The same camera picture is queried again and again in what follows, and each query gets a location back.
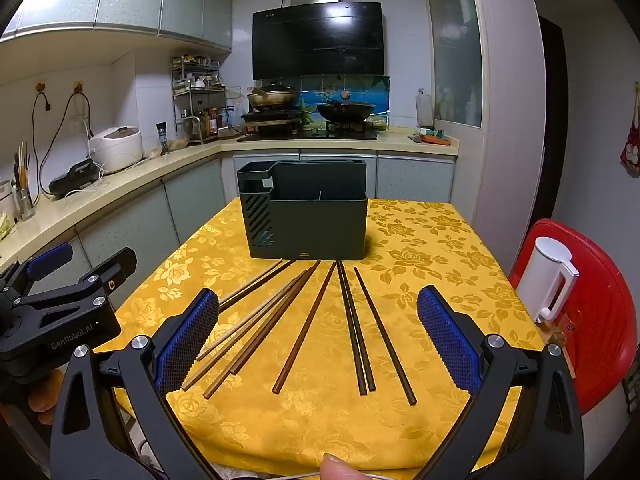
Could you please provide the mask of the left hand orange glove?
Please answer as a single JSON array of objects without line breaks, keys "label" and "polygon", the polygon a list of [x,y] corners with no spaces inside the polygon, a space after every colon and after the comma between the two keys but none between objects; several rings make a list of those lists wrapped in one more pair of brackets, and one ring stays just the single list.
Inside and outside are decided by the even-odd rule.
[{"label": "left hand orange glove", "polygon": [[53,424],[63,378],[62,370],[51,370],[48,377],[35,388],[28,398],[30,409],[44,426]]}]

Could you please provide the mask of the right hand thumb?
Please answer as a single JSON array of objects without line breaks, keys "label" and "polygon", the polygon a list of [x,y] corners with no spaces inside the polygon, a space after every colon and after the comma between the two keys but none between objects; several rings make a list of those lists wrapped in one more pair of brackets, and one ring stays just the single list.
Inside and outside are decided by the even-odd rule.
[{"label": "right hand thumb", "polygon": [[330,453],[323,455],[319,472],[321,480],[369,480],[366,474]]}]

